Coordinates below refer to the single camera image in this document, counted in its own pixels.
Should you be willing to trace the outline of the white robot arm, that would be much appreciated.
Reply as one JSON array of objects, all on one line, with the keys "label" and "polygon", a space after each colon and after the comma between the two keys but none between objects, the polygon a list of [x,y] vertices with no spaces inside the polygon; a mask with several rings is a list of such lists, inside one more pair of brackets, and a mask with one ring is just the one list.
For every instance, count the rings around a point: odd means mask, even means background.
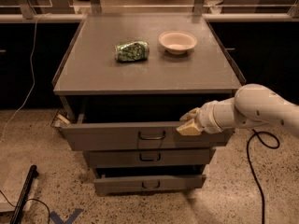
[{"label": "white robot arm", "polygon": [[231,128],[271,124],[299,137],[299,105],[258,84],[242,86],[233,98],[196,107],[185,113],[180,121],[183,124],[177,131],[181,135],[222,133]]}]

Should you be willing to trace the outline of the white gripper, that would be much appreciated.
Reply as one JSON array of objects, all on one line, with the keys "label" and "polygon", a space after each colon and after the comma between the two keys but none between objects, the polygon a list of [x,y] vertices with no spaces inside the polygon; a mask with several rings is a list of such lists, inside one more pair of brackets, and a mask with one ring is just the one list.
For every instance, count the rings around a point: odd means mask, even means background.
[{"label": "white gripper", "polygon": [[181,135],[187,136],[200,135],[202,131],[221,133],[222,128],[214,118],[214,107],[217,103],[217,101],[208,102],[200,108],[196,107],[185,113],[179,120],[186,122],[177,127],[177,131]]}]

